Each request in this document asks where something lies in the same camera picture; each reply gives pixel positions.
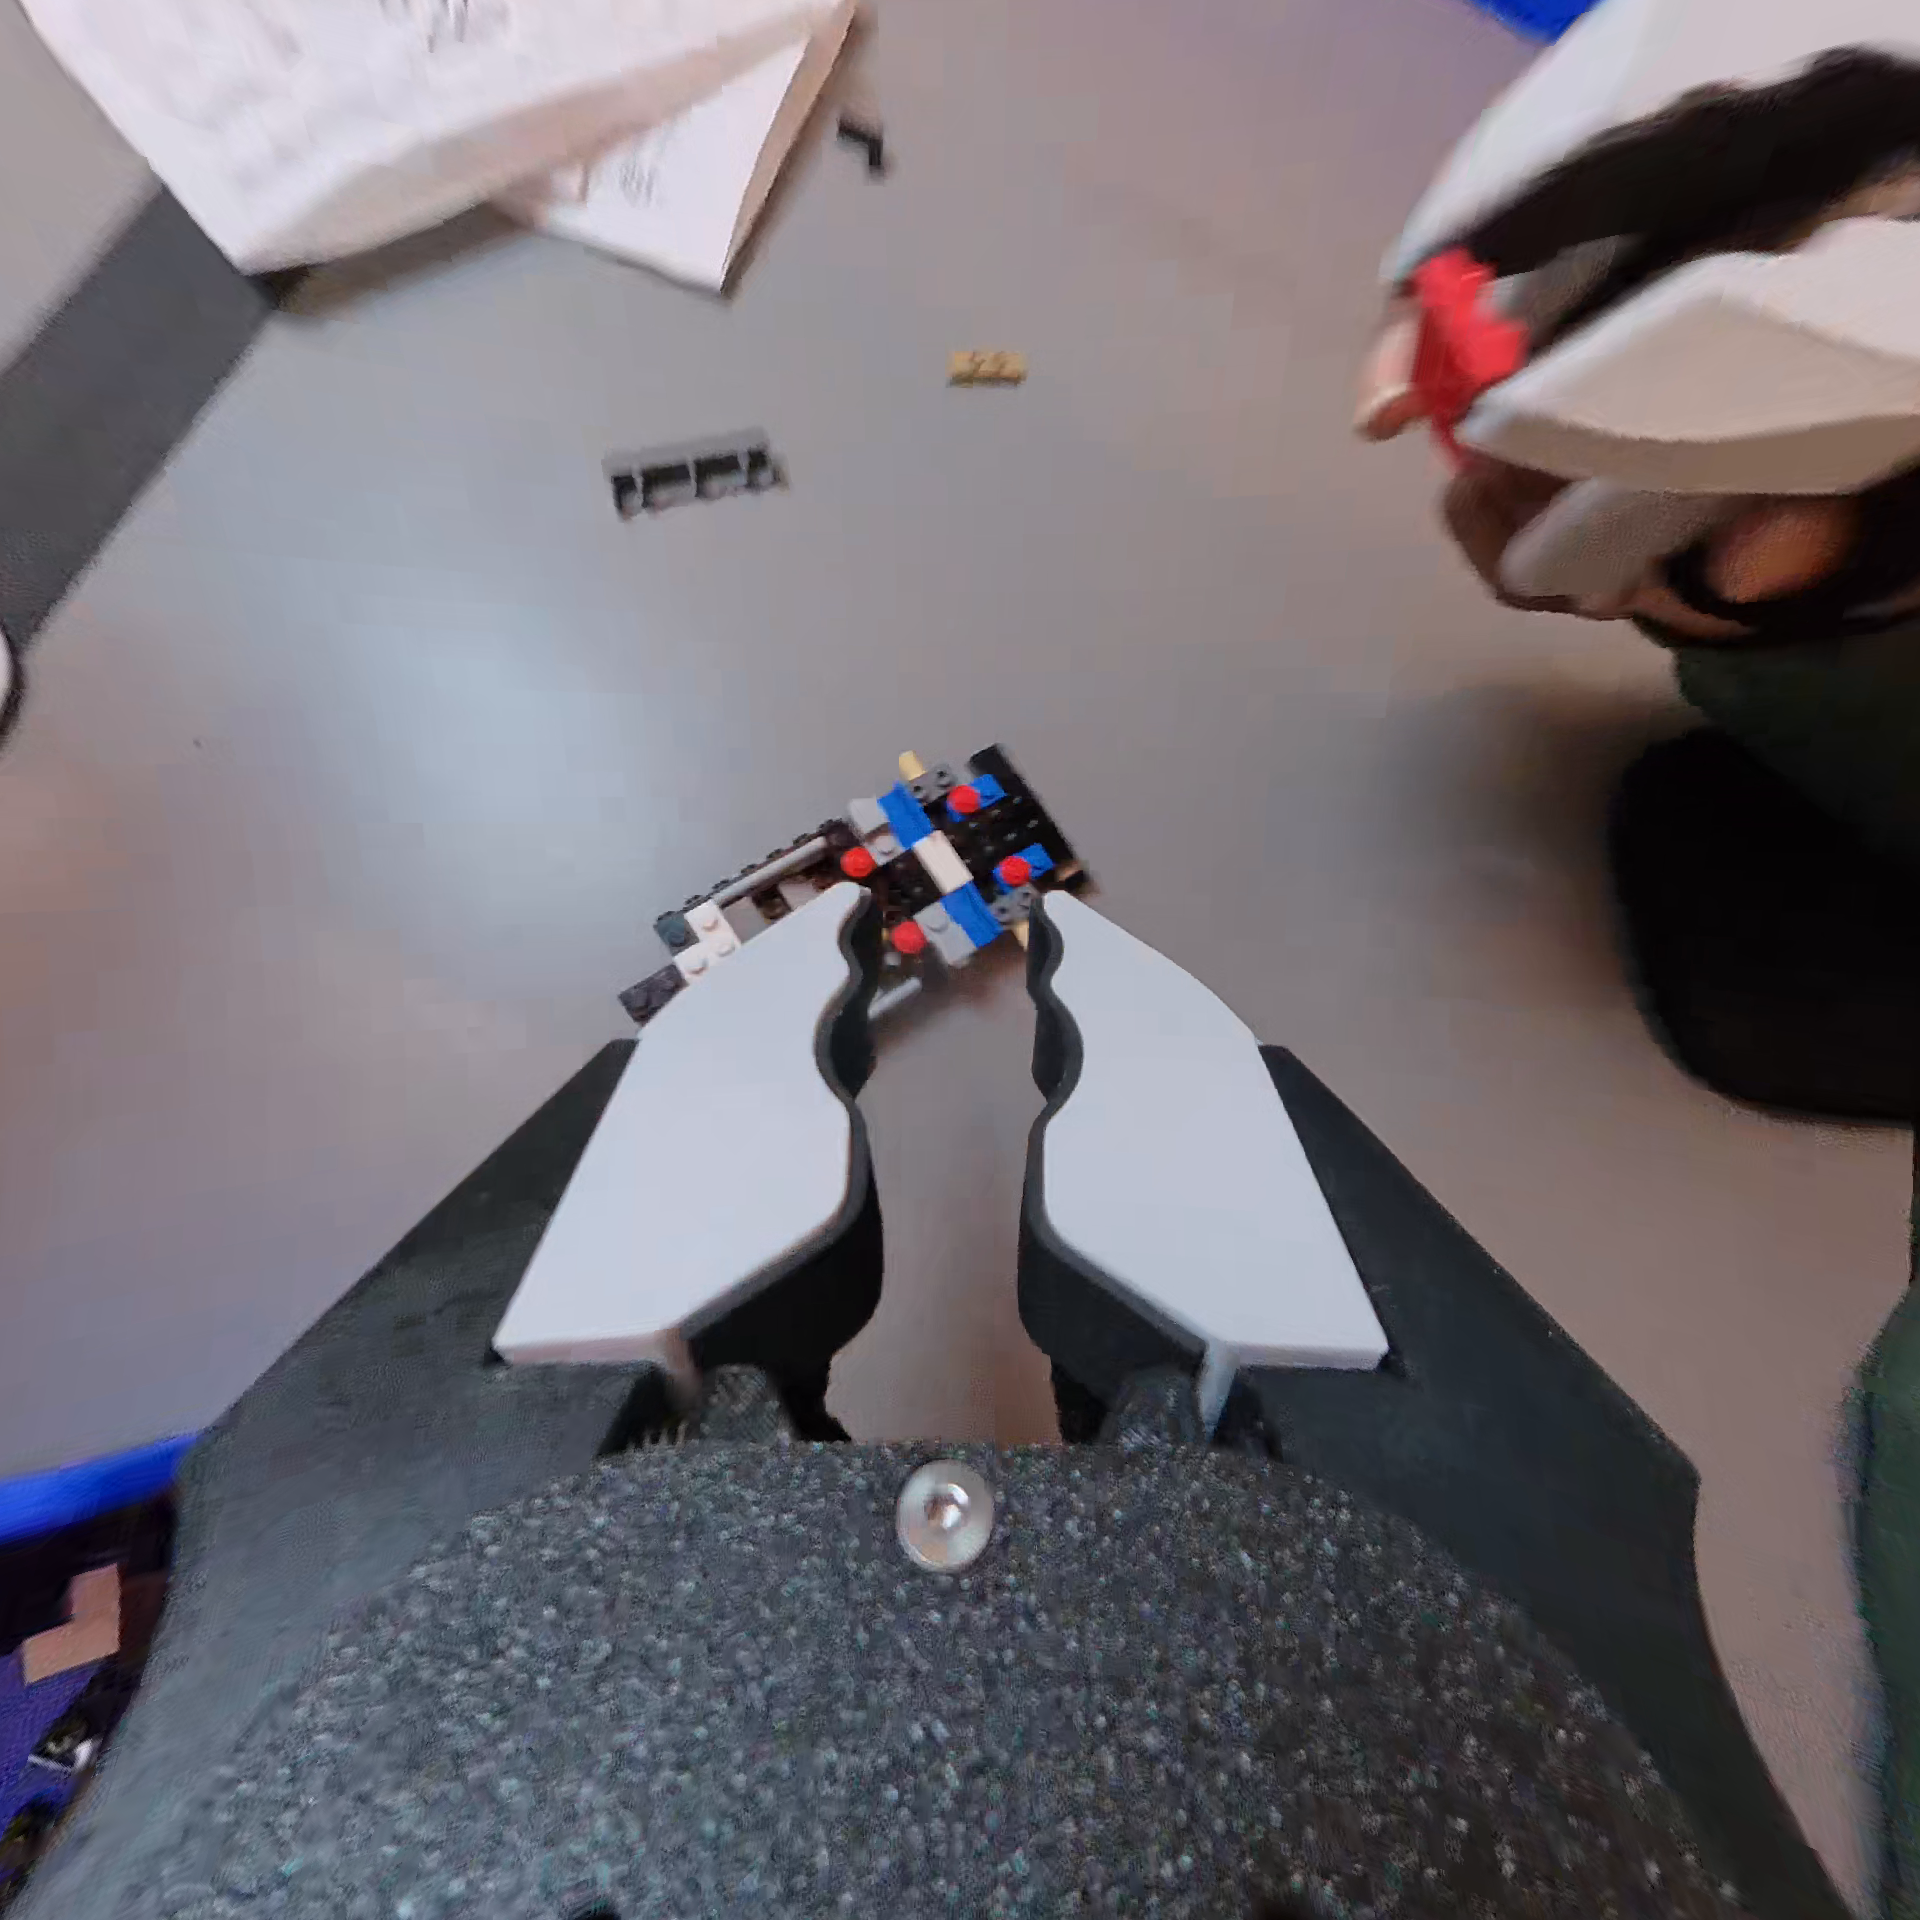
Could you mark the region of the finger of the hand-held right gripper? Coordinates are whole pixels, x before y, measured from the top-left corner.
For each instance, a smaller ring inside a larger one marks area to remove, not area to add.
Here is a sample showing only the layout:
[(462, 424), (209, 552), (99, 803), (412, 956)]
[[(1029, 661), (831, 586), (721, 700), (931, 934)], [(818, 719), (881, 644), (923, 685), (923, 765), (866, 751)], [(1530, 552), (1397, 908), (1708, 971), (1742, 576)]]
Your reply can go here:
[(1650, 493), (1870, 488), (1917, 454), (1917, 238), (1689, 261), (1478, 396), (1455, 439)]
[(1429, 180), (1381, 283), (1537, 184), (1588, 141), (1708, 88), (1778, 82), (1831, 53), (1915, 59), (1915, 2), (1603, 2), (1575, 20), (1459, 140)]

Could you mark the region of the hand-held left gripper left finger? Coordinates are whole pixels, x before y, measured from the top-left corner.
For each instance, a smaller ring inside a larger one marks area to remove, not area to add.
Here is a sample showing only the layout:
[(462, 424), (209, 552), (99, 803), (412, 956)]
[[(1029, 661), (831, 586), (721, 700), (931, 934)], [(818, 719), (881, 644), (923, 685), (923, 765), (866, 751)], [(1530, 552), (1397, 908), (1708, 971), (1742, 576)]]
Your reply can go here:
[(814, 1376), (881, 1303), (870, 893), (708, 958), (639, 1030), (492, 1350)]

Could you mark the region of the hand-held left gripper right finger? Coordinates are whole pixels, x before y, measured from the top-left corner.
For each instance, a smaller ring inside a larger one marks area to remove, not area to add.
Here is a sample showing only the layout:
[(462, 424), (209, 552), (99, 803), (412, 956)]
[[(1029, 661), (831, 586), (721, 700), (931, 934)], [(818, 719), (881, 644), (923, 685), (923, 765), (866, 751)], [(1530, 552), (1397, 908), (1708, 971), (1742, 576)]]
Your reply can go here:
[(1201, 1426), (1249, 1374), (1378, 1374), (1388, 1330), (1249, 1022), (1071, 893), (1039, 902), (1027, 990), (1021, 1328), (1061, 1426), (1154, 1371)]

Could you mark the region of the red lego piece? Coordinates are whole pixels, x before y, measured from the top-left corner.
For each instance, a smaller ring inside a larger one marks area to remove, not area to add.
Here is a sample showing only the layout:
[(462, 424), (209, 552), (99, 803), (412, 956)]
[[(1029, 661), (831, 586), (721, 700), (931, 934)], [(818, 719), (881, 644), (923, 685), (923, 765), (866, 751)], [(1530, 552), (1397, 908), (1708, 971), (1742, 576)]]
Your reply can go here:
[(1460, 246), (1429, 255), (1411, 276), (1417, 326), (1407, 387), (1433, 443), (1454, 469), (1468, 459), (1455, 439), (1468, 411), (1527, 362), (1527, 328), (1492, 300), (1494, 278)]

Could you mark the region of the lego car model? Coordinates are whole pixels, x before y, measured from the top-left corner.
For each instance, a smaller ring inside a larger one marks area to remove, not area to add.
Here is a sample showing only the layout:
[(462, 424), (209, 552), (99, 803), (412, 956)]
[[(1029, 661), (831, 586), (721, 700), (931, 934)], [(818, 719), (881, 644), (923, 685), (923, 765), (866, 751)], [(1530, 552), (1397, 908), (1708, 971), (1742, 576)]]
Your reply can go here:
[(1083, 893), (1091, 871), (1001, 742), (959, 762), (905, 751), (877, 795), (850, 800), (668, 908), (657, 919), (663, 960), (620, 994), (621, 1012), (646, 1027), (838, 882), (859, 887), (881, 911), (870, 1019), (882, 1019), (980, 952), (1027, 943), (1038, 901)]

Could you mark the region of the lego pieces pile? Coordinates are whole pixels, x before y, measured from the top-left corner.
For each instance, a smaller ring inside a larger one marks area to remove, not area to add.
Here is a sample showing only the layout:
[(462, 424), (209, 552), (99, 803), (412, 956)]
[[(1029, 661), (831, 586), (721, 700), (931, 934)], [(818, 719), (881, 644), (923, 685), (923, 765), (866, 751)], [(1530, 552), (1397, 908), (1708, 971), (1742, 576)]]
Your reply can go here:
[(110, 1664), (124, 1639), (124, 1580), (138, 1550), (10, 1543), (2, 1552), (2, 1779)]

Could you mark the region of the small flat black piece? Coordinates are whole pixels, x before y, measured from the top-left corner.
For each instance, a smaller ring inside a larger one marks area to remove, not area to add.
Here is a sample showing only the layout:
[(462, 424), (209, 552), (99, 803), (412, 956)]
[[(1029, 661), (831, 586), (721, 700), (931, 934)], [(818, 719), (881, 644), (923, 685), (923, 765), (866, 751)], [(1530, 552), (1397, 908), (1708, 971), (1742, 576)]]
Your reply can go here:
[(604, 459), (604, 478), (623, 520), (787, 484), (781, 456), (757, 428), (617, 450)]

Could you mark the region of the white paper sheets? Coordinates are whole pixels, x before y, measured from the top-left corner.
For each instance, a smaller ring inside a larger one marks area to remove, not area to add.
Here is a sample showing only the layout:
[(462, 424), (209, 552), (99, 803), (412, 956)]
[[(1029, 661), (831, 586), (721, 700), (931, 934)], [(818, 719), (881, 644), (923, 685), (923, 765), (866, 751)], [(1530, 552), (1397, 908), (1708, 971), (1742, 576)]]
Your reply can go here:
[(29, 2), (67, 76), (249, 274), (493, 206), (721, 292), (857, 5)]

